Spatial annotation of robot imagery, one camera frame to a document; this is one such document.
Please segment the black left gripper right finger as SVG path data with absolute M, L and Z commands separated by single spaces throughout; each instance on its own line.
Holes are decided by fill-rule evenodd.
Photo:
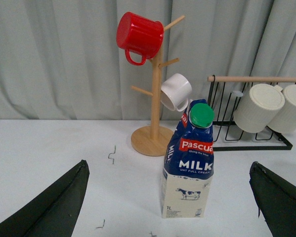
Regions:
M 274 237 L 296 237 L 296 186 L 257 161 L 250 167 L 250 186 Z

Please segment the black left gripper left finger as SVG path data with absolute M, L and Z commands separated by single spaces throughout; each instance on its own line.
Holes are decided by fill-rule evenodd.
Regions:
M 89 167 L 81 160 L 0 223 L 0 237 L 70 237 L 83 205 Z

